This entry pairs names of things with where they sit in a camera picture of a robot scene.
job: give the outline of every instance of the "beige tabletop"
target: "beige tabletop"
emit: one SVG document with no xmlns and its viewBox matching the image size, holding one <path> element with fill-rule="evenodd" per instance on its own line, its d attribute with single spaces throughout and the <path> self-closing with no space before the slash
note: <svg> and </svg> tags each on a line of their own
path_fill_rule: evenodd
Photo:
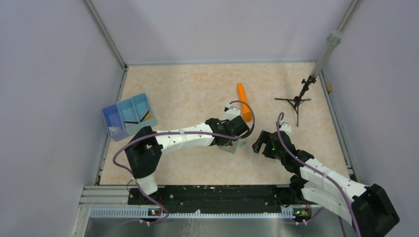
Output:
<svg viewBox="0 0 419 237">
<path fill-rule="evenodd" d="M 291 173 L 278 160 L 255 154 L 251 145 L 261 130 L 275 131 L 280 112 L 292 128 L 291 141 L 339 174 L 348 177 L 330 111 L 320 85 L 312 84 L 300 106 L 299 127 L 292 107 L 275 97 L 293 98 L 302 89 L 313 63 L 209 64 L 130 67 L 121 99 L 146 92 L 158 125 L 154 130 L 184 128 L 224 117 L 227 102 L 237 100 L 241 82 L 256 116 L 245 146 L 232 154 L 217 146 L 195 147 L 163 156 L 156 170 L 159 185 L 289 184 Z M 130 174 L 113 165 L 112 156 L 129 142 L 111 141 L 101 185 L 125 185 Z M 125 153 L 118 162 L 127 165 Z"/>
</svg>

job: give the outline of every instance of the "table surface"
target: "table surface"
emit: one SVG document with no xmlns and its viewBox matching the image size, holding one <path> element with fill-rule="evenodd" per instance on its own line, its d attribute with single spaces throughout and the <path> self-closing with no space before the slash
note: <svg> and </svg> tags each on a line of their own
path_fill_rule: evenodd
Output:
<svg viewBox="0 0 419 237">
<path fill-rule="evenodd" d="M 176 151 L 160 159 L 156 170 L 159 185 L 261 185 L 289 184 L 293 175 L 278 160 L 255 154 L 251 145 L 260 132 L 275 131 L 280 112 L 293 128 L 291 141 L 297 149 L 314 155 L 337 173 L 349 177 L 335 127 L 320 82 L 310 85 L 296 115 L 286 101 L 302 89 L 314 63 L 257 63 L 164 65 L 129 67 L 122 100 L 146 92 L 158 125 L 154 130 L 189 127 L 209 118 L 224 117 L 227 102 L 237 100 L 237 83 L 246 91 L 256 116 L 253 134 L 232 154 L 216 146 Z M 111 140 L 100 179 L 101 185 L 125 185 L 130 174 L 112 163 L 112 157 L 128 137 Z M 127 165 L 125 153 L 117 161 Z"/>
</svg>

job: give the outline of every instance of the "orange tube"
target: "orange tube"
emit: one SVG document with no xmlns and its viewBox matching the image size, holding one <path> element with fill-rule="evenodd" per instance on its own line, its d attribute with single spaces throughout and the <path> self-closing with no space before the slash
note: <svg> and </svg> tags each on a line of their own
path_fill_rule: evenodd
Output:
<svg viewBox="0 0 419 237">
<path fill-rule="evenodd" d="M 243 89 L 243 85 L 241 83 L 237 84 L 237 93 L 239 94 L 239 100 L 246 103 L 248 102 L 246 99 L 245 90 Z M 246 122 L 250 122 L 252 120 L 251 112 L 245 104 L 242 104 L 242 117 Z"/>
</svg>

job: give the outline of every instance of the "metal frame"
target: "metal frame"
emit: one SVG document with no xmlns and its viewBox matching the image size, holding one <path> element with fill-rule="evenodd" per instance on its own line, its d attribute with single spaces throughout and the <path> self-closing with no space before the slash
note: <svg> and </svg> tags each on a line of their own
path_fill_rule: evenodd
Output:
<svg viewBox="0 0 419 237">
<path fill-rule="evenodd" d="M 124 72 L 121 79 L 120 88 L 118 91 L 118 95 L 116 97 L 116 101 L 120 100 L 122 91 L 124 88 L 127 72 L 128 72 L 128 66 L 123 60 L 121 54 L 118 51 L 117 46 L 115 45 L 114 41 L 112 40 L 108 30 L 106 29 L 106 26 L 104 25 L 103 21 L 101 20 L 96 8 L 94 7 L 91 0 L 83 0 L 85 3 L 87 9 L 89 10 L 94 22 L 96 23 L 99 31 L 101 32 L 104 40 L 106 41 L 109 49 L 115 56 L 116 60 L 118 61 L 119 65 L 123 68 Z M 362 3 L 362 0 L 353 0 L 351 4 L 348 7 L 347 12 L 343 16 L 343 18 L 340 21 L 339 26 L 337 27 L 337 30 L 343 32 L 350 20 L 352 19 L 354 12 L 358 9 L 359 5 Z M 327 82 L 327 76 L 324 70 L 322 70 L 319 74 L 319 79 L 321 81 L 321 85 L 323 88 L 323 91 L 325 93 L 326 102 L 329 106 L 329 110 L 332 116 L 333 123 L 335 125 L 336 133 L 338 136 L 338 140 L 343 152 L 343 156 L 345 158 L 348 171 L 350 175 L 352 175 L 352 178 L 354 180 L 357 180 L 356 178 L 356 166 L 353 161 L 353 155 L 351 152 L 351 148 L 348 145 L 347 138 L 344 133 L 344 128 L 342 126 L 342 123 L 340 121 L 339 113 L 336 109 L 336 105 L 333 100 L 333 95 L 328 93 L 326 91 L 326 82 Z M 92 210 L 95 208 L 129 208 L 127 204 L 127 196 L 129 195 L 129 192 L 126 189 L 125 185 L 120 186 L 97 186 L 100 181 L 100 176 L 102 173 L 104 161 L 106 158 L 107 150 L 109 147 L 110 138 L 107 137 L 104 145 L 103 145 L 103 151 L 101 153 L 101 159 L 100 159 L 100 165 L 97 171 L 97 176 L 94 180 L 95 186 L 86 186 L 84 188 L 79 208 L 76 214 L 76 218 L 74 221 L 73 226 L 73 237 L 83 237 L 85 235 L 86 229 L 88 227 L 88 221 L 90 218 L 90 214 L 92 213 Z M 299 205 L 293 205 L 293 208 L 300 208 Z"/>
</svg>

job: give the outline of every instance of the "black wire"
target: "black wire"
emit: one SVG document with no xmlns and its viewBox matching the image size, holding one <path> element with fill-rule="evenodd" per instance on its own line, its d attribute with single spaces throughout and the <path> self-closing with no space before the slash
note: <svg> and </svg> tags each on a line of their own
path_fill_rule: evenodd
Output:
<svg viewBox="0 0 419 237">
<path fill-rule="evenodd" d="M 128 190 L 128 185 L 129 185 L 129 183 L 131 183 L 131 181 L 132 181 L 132 179 L 130 179 L 129 181 L 128 181 L 128 183 L 126 184 L 126 190 L 129 192 L 129 190 Z"/>
</svg>

